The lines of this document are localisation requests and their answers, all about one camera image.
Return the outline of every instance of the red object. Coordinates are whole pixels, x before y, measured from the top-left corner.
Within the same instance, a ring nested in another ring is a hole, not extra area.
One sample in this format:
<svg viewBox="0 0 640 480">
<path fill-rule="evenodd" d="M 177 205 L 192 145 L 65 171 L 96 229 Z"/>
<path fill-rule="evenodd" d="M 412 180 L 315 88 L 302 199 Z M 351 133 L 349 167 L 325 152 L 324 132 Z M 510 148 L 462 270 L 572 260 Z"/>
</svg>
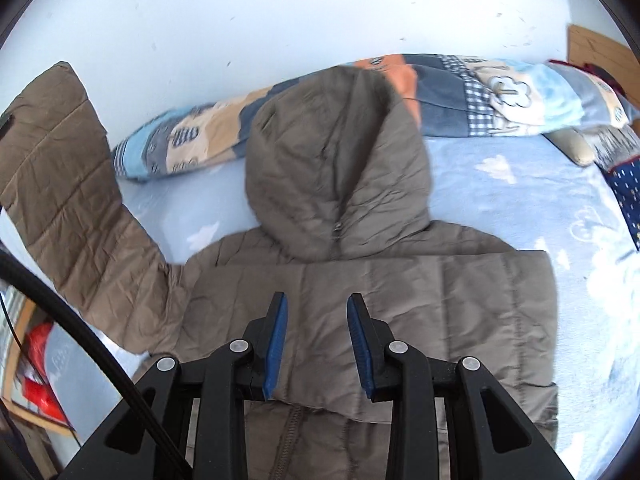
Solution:
<svg viewBox="0 0 640 480">
<path fill-rule="evenodd" d="M 23 377 L 22 396 L 29 402 L 35 404 L 45 415 L 55 418 L 60 422 L 65 421 L 56 397 L 48 384 L 38 384 L 27 377 Z"/>
<path fill-rule="evenodd" d="M 52 328 L 52 322 L 40 323 L 33 327 L 26 337 L 29 343 L 29 359 L 44 379 L 47 377 L 44 371 L 44 349 L 47 346 L 47 338 Z"/>
</svg>

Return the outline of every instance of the thin black wire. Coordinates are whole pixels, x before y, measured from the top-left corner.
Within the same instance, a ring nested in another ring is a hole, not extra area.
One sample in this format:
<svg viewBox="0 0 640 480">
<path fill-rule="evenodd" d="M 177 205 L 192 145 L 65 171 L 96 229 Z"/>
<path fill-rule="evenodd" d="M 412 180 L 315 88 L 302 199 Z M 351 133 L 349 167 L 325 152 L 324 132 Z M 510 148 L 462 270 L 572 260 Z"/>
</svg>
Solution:
<svg viewBox="0 0 640 480">
<path fill-rule="evenodd" d="M 20 342 L 20 338 L 18 338 L 17 333 L 15 333 L 14 325 L 13 323 L 11 323 L 11 318 L 9 317 L 9 313 L 7 312 L 6 306 L 4 305 L 4 299 L 2 298 L 2 294 L 0 294 L 0 304 L 2 304 L 2 312 L 4 312 L 4 318 L 6 319 L 6 322 L 9 325 L 9 330 L 11 331 L 11 335 L 14 337 L 15 343 L 18 345 L 18 348 L 20 349 L 20 355 L 23 355 L 27 359 L 27 361 L 31 365 L 31 368 L 33 368 L 37 373 L 38 378 L 40 379 L 40 382 L 50 387 L 49 381 L 46 381 L 44 379 L 44 377 L 38 370 L 37 366 L 33 363 L 31 358 L 29 357 L 29 354 L 24 351 L 24 347 L 22 346 L 22 343 Z M 74 427 L 71 425 L 71 421 L 69 420 L 68 416 L 66 416 L 65 410 L 62 409 L 62 405 L 60 404 L 55 394 L 53 395 L 53 398 L 60 409 L 60 413 L 62 413 L 62 416 L 65 417 L 66 428 L 71 431 L 71 434 L 73 435 L 74 440 L 76 441 L 76 444 L 78 444 L 78 448 L 82 447 L 82 444 L 80 444 L 80 441 L 78 440 L 78 436 L 76 435 L 76 430 L 74 430 Z"/>
</svg>

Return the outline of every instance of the checkered fabric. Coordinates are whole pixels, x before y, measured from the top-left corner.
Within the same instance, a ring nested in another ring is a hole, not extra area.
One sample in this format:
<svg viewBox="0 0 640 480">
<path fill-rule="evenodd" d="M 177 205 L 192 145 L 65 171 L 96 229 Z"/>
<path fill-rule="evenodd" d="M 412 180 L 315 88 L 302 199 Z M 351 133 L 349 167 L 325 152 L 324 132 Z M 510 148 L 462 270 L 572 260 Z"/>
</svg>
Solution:
<svg viewBox="0 0 640 480">
<path fill-rule="evenodd" d="M 491 92 L 457 56 L 438 56 L 446 70 L 458 74 L 465 85 L 466 115 L 470 136 L 488 136 L 494 129 L 495 111 L 490 105 Z"/>
</svg>

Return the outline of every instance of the wooden frame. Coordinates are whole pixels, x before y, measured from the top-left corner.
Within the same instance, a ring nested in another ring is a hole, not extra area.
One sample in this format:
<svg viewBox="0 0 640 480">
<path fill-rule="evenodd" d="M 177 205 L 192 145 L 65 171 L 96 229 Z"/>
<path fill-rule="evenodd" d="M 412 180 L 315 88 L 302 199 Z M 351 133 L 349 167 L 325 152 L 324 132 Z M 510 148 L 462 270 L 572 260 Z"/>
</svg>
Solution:
<svg viewBox="0 0 640 480">
<path fill-rule="evenodd" d="M 14 330 L 18 339 L 23 341 L 24 336 L 27 332 L 27 328 L 29 326 L 29 322 L 31 320 L 31 316 L 36 310 L 36 304 L 28 298 L 24 301 L 24 305 L 18 314 L 18 320 L 15 323 Z M 6 408 L 9 412 L 13 413 L 16 416 L 19 416 L 22 420 L 30 422 L 43 430 L 55 431 L 64 436 L 73 437 L 74 434 L 72 431 L 65 425 L 52 420 L 46 416 L 39 415 L 37 413 L 33 413 L 30 410 L 27 410 L 25 407 L 20 404 L 16 404 L 12 401 L 12 392 L 14 390 L 14 377 L 16 370 L 18 369 L 18 362 L 20 361 L 20 348 L 17 343 L 12 339 L 9 351 L 7 352 L 7 360 L 4 368 L 4 384 L 2 384 L 2 391 L 0 392 L 0 397 L 4 402 Z"/>
</svg>

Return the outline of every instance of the blue gripper pad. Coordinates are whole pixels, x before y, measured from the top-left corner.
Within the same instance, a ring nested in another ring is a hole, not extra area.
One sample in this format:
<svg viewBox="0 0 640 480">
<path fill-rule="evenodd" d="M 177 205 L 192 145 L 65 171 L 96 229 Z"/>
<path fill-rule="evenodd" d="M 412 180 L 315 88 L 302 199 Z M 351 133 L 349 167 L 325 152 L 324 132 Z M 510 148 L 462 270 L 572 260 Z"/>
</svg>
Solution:
<svg viewBox="0 0 640 480">
<path fill-rule="evenodd" d="M 358 367 L 360 384 L 367 394 L 367 398 L 370 399 L 373 393 L 373 365 L 371 364 L 371 352 L 369 351 L 369 345 L 367 345 L 367 339 L 364 337 L 364 330 L 362 329 L 358 311 L 351 298 L 347 300 L 347 324 L 349 325 L 353 354 L 356 357 L 356 366 Z"/>
<path fill-rule="evenodd" d="M 287 335 L 287 319 L 289 317 L 289 305 L 287 297 L 282 295 L 278 313 L 276 314 L 276 322 L 271 332 L 269 341 L 269 349 L 265 358 L 265 377 L 262 385 L 262 394 L 264 399 L 271 399 L 276 384 L 278 384 L 278 374 L 280 373 L 280 362 L 282 361 L 282 352 L 284 351 L 284 338 Z"/>
</svg>

